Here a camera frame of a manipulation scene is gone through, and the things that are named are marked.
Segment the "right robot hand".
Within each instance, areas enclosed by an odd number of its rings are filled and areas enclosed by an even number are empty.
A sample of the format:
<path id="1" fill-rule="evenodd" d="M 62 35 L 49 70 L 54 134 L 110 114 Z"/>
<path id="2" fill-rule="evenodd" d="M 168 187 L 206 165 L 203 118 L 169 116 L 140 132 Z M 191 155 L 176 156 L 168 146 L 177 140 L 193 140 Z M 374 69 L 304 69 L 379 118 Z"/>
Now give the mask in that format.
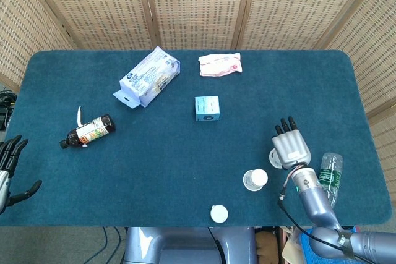
<path id="1" fill-rule="evenodd" d="M 273 167 L 290 170 L 297 165 L 310 164 L 311 152 L 291 116 L 288 122 L 282 118 L 281 125 L 276 125 L 275 131 L 277 135 L 272 137 L 273 149 L 269 153 Z"/>

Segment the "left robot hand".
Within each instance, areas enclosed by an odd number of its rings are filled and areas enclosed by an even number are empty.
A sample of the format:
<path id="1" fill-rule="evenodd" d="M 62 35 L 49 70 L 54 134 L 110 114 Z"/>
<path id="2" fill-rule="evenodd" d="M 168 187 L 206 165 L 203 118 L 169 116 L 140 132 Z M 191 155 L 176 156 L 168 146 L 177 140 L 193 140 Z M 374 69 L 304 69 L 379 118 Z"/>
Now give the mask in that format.
<path id="1" fill-rule="evenodd" d="M 19 156 L 28 143 L 28 139 L 21 140 L 21 138 L 21 135 L 17 135 L 12 139 L 1 142 L 1 213 L 4 213 L 7 207 L 29 199 L 36 194 L 42 185 L 42 180 L 37 180 L 25 192 L 11 196 L 11 180 L 14 177 Z"/>

